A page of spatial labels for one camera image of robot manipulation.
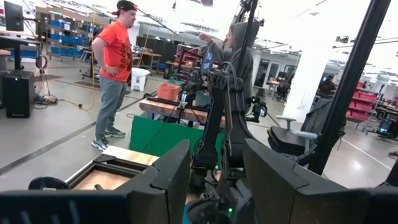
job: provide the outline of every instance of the black pole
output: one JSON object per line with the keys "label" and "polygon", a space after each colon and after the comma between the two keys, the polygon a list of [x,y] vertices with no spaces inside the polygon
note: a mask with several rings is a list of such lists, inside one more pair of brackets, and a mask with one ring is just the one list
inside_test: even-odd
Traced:
{"label": "black pole", "polygon": [[334,137],[341,128],[342,123],[336,121],[343,121],[345,118],[390,2],[391,0],[372,0],[368,7],[318,141],[319,150],[316,151],[314,161],[308,167],[318,175],[323,173],[335,144]]}
{"label": "black pole", "polygon": [[240,74],[241,70],[242,70],[242,63],[243,63],[243,59],[244,59],[244,54],[246,53],[246,47],[248,46],[249,34],[251,31],[251,27],[252,27],[252,23],[253,23],[253,19],[254,19],[254,13],[256,12],[257,2],[258,2],[258,0],[252,0],[252,3],[251,3],[248,24],[246,26],[246,30],[244,31],[244,36],[243,36],[243,44],[242,44],[242,48],[241,48],[241,54],[239,55],[238,66],[236,67],[237,74]]}
{"label": "black pole", "polygon": [[185,47],[181,47],[181,54],[180,54],[180,59],[178,60],[178,67],[175,71],[176,74],[180,73],[181,71],[181,66],[182,66],[182,61],[185,55]]}

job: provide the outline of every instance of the black speaker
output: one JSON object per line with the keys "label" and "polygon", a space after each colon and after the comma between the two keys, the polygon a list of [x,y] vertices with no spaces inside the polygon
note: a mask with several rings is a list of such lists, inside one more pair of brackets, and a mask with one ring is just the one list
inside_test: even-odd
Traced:
{"label": "black speaker", "polygon": [[28,118],[33,110],[33,72],[13,70],[2,79],[3,101],[8,118]]}
{"label": "black speaker", "polygon": [[2,78],[8,74],[8,71],[0,71],[0,109],[4,107],[3,93],[2,93]]}

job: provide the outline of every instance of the green board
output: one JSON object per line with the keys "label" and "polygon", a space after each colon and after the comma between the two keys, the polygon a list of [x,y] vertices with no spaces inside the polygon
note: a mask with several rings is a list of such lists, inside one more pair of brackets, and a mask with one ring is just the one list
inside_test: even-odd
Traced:
{"label": "green board", "polygon": [[[129,149],[160,157],[181,140],[189,139],[192,153],[195,144],[202,136],[203,130],[136,116],[132,122]],[[218,154],[223,138],[223,134],[217,136]]]}

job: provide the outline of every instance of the door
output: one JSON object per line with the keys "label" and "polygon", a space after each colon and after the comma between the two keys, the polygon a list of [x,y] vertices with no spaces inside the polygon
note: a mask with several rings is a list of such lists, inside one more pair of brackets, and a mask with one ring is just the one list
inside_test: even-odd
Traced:
{"label": "door", "polygon": [[262,88],[264,81],[266,80],[268,73],[269,61],[262,60],[257,71],[256,79],[254,80],[254,86]]}
{"label": "door", "polygon": [[268,66],[266,79],[264,80],[263,88],[269,87],[267,81],[269,81],[271,78],[278,77],[279,70],[280,70],[280,63],[270,62],[270,65]]}

